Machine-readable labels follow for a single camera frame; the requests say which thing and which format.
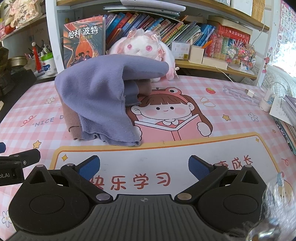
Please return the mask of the stack of books right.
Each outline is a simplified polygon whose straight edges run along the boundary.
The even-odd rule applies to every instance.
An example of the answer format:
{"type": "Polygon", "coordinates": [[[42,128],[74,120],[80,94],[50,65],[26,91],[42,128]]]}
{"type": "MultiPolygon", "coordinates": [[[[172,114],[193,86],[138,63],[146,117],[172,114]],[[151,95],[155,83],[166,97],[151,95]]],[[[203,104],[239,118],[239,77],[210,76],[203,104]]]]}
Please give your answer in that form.
{"type": "Polygon", "coordinates": [[[290,150],[295,155],[295,98],[288,95],[285,97],[276,95],[269,114],[273,117],[290,150]]]}

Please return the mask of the small white box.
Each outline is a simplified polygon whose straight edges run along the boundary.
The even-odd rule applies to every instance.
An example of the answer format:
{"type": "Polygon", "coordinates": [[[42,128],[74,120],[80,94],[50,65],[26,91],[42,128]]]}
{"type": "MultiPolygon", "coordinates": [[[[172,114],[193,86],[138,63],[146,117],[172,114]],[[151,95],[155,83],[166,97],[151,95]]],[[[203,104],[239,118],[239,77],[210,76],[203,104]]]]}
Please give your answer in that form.
{"type": "Polygon", "coordinates": [[[170,50],[175,60],[189,60],[190,47],[191,45],[189,43],[176,41],[173,41],[170,44],[170,50]]]}

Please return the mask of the white tablet on books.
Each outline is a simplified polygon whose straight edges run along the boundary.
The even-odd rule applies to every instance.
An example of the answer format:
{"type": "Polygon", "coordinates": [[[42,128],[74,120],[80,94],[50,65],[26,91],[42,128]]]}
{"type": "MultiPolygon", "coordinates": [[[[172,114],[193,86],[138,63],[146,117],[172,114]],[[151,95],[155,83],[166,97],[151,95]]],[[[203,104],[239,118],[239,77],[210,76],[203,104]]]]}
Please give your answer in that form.
{"type": "Polygon", "coordinates": [[[122,0],[121,5],[105,6],[103,9],[106,11],[120,11],[120,10],[135,10],[135,11],[148,11],[152,13],[179,16],[181,12],[186,10],[185,6],[168,3],[166,1],[153,1],[153,0],[122,0]]]}

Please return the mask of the dark olive jacket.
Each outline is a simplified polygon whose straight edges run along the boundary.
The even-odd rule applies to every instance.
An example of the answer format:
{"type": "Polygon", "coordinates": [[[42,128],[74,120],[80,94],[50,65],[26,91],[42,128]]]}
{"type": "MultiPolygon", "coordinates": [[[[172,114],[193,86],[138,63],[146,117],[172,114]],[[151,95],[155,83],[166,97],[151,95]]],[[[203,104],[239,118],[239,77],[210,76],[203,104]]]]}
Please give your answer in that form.
{"type": "Polygon", "coordinates": [[[11,71],[8,69],[9,50],[0,47],[0,97],[7,95],[15,88],[15,82],[11,77],[11,71]]]}

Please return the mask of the red boxed book set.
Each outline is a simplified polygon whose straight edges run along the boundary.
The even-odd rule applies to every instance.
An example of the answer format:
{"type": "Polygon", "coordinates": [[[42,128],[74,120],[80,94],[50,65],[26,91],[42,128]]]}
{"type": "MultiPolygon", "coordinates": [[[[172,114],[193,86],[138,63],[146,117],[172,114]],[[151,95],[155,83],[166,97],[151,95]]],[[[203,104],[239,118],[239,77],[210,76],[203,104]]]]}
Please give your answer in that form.
{"type": "Polygon", "coordinates": [[[208,21],[208,24],[214,26],[215,30],[209,39],[212,40],[212,43],[206,47],[206,57],[226,60],[228,47],[239,43],[245,45],[250,41],[252,34],[250,29],[247,29],[247,32],[243,32],[236,28],[221,25],[215,21],[208,21]]]}

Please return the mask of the beige wooden pen holder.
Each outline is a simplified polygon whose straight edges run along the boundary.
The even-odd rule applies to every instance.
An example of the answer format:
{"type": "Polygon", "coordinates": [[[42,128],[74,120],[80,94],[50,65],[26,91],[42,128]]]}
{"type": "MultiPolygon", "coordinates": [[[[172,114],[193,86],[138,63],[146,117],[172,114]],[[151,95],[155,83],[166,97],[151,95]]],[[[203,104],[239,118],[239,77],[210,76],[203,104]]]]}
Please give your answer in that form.
{"type": "Polygon", "coordinates": [[[191,46],[189,62],[193,64],[202,64],[204,49],[195,45],[191,46]]]}

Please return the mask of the Harry Potter book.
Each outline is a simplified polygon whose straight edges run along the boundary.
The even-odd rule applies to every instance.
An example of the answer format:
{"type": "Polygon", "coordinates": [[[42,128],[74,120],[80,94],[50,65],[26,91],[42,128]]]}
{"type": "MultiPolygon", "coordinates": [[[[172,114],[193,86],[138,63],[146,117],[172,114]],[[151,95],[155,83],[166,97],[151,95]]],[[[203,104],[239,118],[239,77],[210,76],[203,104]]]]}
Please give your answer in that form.
{"type": "Polygon", "coordinates": [[[106,18],[93,16],[64,25],[64,67],[105,54],[106,18]]]}

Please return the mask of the purple and pink sweater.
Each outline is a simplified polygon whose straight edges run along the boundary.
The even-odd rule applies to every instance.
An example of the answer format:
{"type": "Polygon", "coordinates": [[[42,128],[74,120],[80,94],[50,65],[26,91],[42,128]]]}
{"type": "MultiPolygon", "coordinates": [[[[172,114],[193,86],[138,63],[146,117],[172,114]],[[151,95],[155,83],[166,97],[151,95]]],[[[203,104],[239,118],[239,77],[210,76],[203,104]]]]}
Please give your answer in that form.
{"type": "Polygon", "coordinates": [[[138,95],[151,93],[150,80],[168,70],[166,62],[132,55],[103,55],[63,70],[55,88],[68,132],[74,140],[140,145],[126,107],[139,105],[138,95]]]}

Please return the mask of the flat beige box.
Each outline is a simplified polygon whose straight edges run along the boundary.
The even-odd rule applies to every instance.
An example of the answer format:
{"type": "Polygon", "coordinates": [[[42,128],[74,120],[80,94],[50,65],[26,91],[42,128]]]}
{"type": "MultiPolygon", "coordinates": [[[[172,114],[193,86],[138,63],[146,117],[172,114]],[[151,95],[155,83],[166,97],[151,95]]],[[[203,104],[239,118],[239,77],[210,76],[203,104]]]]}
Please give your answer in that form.
{"type": "Polygon", "coordinates": [[[222,69],[222,70],[227,70],[228,68],[227,62],[217,58],[211,58],[211,57],[205,57],[205,56],[203,57],[202,64],[206,66],[222,69]]]}

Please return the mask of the red hanging tassel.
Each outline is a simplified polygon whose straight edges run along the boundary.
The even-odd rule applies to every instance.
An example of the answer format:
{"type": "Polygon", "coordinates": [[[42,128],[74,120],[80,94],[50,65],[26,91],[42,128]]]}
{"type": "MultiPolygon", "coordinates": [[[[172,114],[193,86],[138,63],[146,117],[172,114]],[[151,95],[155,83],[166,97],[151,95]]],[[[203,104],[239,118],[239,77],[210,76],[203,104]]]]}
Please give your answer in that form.
{"type": "Polygon", "coordinates": [[[38,73],[43,71],[42,64],[40,62],[39,56],[38,56],[38,51],[36,48],[36,42],[32,42],[32,49],[34,53],[34,58],[35,58],[35,64],[36,64],[36,70],[38,73]]]}

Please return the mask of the pink white bunny plush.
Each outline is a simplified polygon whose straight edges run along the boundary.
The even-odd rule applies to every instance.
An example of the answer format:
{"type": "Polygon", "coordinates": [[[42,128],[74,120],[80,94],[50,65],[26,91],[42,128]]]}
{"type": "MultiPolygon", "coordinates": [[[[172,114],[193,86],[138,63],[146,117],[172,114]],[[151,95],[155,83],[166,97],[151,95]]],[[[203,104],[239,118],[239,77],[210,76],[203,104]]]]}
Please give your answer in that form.
{"type": "Polygon", "coordinates": [[[169,47],[160,40],[160,36],[154,31],[133,29],[126,37],[116,41],[108,50],[109,54],[126,54],[142,56],[157,61],[166,62],[169,70],[166,73],[167,80],[173,80],[177,75],[175,58],[169,47]]]}

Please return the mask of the white paper note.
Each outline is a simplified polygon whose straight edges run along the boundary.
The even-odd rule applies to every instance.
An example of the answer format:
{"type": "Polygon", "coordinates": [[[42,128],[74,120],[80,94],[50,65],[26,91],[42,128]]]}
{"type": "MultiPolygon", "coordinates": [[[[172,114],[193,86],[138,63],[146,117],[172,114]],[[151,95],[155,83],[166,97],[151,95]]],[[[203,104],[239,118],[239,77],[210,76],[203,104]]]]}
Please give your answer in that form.
{"type": "Polygon", "coordinates": [[[269,114],[274,118],[277,118],[281,121],[288,123],[289,125],[292,125],[287,114],[282,109],[282,101],[283,101],[282,97],[275,95],[269,114]]]}

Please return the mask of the white charger plug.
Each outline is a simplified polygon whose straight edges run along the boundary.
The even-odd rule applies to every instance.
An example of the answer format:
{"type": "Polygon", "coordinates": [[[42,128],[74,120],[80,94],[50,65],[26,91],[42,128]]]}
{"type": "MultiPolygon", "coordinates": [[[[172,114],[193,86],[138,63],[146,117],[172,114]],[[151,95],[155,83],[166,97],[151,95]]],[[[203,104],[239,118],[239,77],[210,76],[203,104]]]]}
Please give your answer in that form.
{"type": "Polygon", "coordinates": [[[245,93],[247,94],[247,96],[249,96],[250,98],[253,98],[255,95],[255,92],[251,89],[245,89],[245,93]]]}

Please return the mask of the wooden bookshelf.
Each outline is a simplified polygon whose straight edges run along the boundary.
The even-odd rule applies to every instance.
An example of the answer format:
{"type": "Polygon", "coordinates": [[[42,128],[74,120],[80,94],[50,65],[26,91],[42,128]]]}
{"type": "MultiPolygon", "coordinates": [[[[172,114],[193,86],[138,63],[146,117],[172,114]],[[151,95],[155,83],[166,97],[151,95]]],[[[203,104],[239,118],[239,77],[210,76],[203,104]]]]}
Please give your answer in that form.
{"type": "Polygon", "coordinates": [[[104,52],[137,29],[153,31],[163,49],[175,42],[190,45],[187,60],[178,60],[180,71],[219,74],[219,67],[202,61],[227,63],[227,74],[242,77],[242,69],[257,70],[249,77],[263,83],[273,55],[270,43],[253,38],[253,30],[271,32],[262,23],[264,1],[46,1],[50,43],[58,72],[74,60],[81,61],[90,46],[88,18],[105,17],[104,52]],[[199,55],[195,50],[202,48],[199,55]]]}

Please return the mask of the pink checkered desk mat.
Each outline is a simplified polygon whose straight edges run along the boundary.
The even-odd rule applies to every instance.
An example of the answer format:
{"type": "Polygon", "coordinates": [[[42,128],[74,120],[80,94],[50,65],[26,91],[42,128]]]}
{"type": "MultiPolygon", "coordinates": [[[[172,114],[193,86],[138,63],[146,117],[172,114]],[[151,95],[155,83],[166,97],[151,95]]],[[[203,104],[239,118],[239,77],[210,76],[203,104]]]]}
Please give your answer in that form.
{"type": "Polygon", "coordinates": [[[182,76],[176,81],[154,85],[151,98],[160,100],[190,97],[213,130],[208,137],[198,131],[201,118],[193,114],[184,120],[166,123],[155,117],[144,120],[131,110],[132,122],[140,131],[138,147],[107,146],[100,140],[75,141],[67,131],[54,83],[32,86],[1,123],[1,141],[12,154],[37,145],[41,162],[49,168],[79,163],[97,155],[101,168],[92,183],[111,195],[175,195],[196,182],[188,160],[196,155],[209,163],[229,169],[254,166],[269,182],[281,173],[287,200],[295,201],[295,156],[271,116],[244,93],[245,85],[228,81],[182,76]]]}

